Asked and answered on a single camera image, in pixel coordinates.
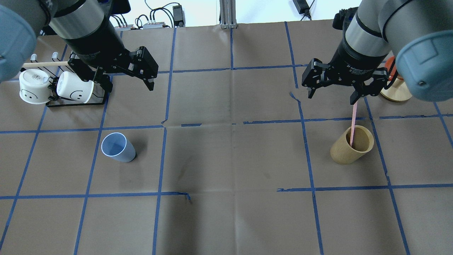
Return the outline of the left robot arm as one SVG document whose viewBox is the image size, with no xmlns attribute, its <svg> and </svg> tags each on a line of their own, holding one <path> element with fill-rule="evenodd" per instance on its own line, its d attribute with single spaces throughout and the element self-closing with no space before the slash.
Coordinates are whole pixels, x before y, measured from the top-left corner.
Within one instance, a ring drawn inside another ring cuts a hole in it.
<svg viewBox="0 0 453 255">
<path fill-rule="evenodd" d="M 0 3 L 0 79 L 15 77 L 34 53 L 45 26 L 71 47 L 70 68 L 82 81 L 112 92 L 108 74 L 127 74 L 154 89 L 158 64 L 145 47 L 131 52 L 96 0 L 2 0 Z"/>
</svg>

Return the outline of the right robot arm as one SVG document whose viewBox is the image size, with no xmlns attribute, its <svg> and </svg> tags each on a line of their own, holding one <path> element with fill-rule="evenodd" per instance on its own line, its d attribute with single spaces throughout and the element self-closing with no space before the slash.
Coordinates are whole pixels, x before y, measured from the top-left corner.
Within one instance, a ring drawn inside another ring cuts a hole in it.
<svg viewBox="0 0 453 255">
<path fill-rule="evenodd" d="M 419 100 L 452 98 L 451 0 L 363 0 L 339 11 L 333 28 L 343 37 L 329 63 L 313 58 L 302 74 L 312 98 L 330 85 L 352 86 L 350 104 L 390 88 L 391 72 L 380 63 L 393 53 L 395 75 Z"/>
</svg>

